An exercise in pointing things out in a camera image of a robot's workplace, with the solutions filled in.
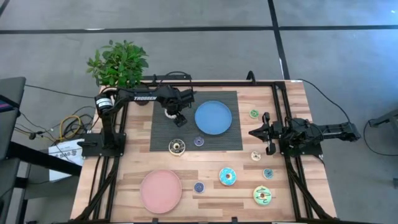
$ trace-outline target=green plant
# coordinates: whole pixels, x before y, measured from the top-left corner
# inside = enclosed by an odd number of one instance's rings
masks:
[[[109,45],[102,47],[102,52],[95,51],[95,59],[88,59],[87,73],[92,73],[96,78],[96,84],[134,88],[140,84],[143,68],[148,67],[145,56],[148,56],[142,47],[132,42],[124,41],[115,43],[109,41]]]

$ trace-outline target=concrete floor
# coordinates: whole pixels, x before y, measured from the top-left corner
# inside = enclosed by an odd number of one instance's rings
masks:
[[[280,26],[398,24],[395,0],[274,2]],[[11,0],[0,17],[0,30],[270,26],[269,14],[264,0]],[[346,110],[359,130],[368,119],[398,108],[398,30],[282,31],[281,35],[291,78],[316,84]],[[195,79],[242,79],[253,70],[258,79],[282,78],[273,31],[0,35],[0,78],[25,76],[31,85],[94,96],[98,87],[85,74],[85,62],[109,39],[143,46],[150,55],[146,75],[183,70]],[[306,91],[314,122],[346,121],[311,86],[306,85]],[[93,101],[26,87],[21,110],[35,124],[49,128],[85,105]],[[22,118],[18,122],[35,129]],[[368,129],[366,137],[375,150],[398,154],[391,131],[388,125]],[[13,140],[34,149],[49,145],[19,133]],[[327,140],[322,145],[338,216],[395,223],[398,190],[392,178],[398,177],[398,157],[373,154],[363,140]],[[73,198],[71,194],[30,200],[26,220],[67,221]]]

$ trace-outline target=gray mat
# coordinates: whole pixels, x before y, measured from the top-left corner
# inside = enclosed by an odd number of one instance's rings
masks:
[[[198,129],[195,123],[195,112],[204,102],[216,100],[224,103],[232,113],[232,124],[229,129],[220,135],[212,136]],[[185,142],[186,151],[238,151],[243,150],[241,124],[239,120],[238,96],[236,91],[199,91],[195,94],[192,108],[182,111],[188,123],[178,128],[171,119],[164,115],[164,108],[158,103],[154,105],[152,118],[152,132],[150,138],[150,151],[169,151],[169,143],[173,139]],[[205,144],[196,146],[193,140],[197,136],[205,139]]]

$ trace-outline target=wooden table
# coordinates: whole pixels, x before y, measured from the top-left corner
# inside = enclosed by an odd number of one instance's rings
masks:
[[[311,120],[303,84],[286,81],[286,87],[293,117]],[[276,120],[271,88],[229,86],[196,87],[194,90],[238,92],[243,151],[186,151],[181,157],[173,156],[169,152],[149,152],[154,102],[147,106],[130,103],[125,128],[127,145],[119,165],[111,221],[151,222],[152,218],[159,218],[160,222],[230,222],[231,217],[253,222],[295,220],[284,158],[279,153],[267,156],[266,144],[248,134],[248,131],[262,125],[261,118],[252,119],[249,116],[250,110],[257,109],[260,114],[268,111],[271,121]],[[283,105],[281,94],[279,101]],[[100,128],[101,122],[98,121],[95,131]],[[252,151],[262,153],[259,162],[251,160]],[[96,157],[89,158],[83,165],[71,218],[79,215],[88,204],[96,160]],[[323,164],[313,156],[302,156],[302,160],[309,191],[327,213],[335,216]],[[236,171],[238,180],[233,186],[226,187],[218,179],[218,173],[224,167],[231,167]],[[274,170],[272,180],[266,180],[262,176],[265,168]],[[100,169],[101,166],[96,176],[97,183]],[[156,169],[174,171],[180,177],[183,187],[180,203],[171,212],[162,215],[147,211],[140,200],[141,181],[150,171]],[[206,189],[202,194],[193,191],[193,185],[197,181],[205,184]],[[272,192],[272,201],[268,206],[261,207],[253,200],[253,190],[259,185],[268,187]],[[302,194],[299,189],[297,192],[301,214],[305,217]],[[100,218],[104,217],[107,195],[106,192],[103,197]]]

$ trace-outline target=blue plate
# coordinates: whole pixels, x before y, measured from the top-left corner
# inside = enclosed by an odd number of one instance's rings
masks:
[[[222,102],[207,101],[195,112],[198,128],[206,134],[221,134],[231,126],[231,111]]]

